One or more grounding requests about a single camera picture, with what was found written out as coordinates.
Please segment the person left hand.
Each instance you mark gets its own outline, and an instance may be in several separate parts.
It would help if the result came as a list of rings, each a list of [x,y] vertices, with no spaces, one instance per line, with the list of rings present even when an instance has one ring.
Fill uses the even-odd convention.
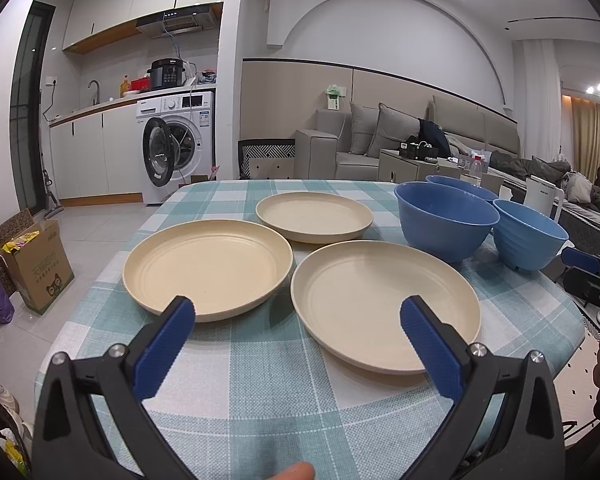
[[[314,467],[307,462],[295,463],[268,480],[313,480],[315,478]]]

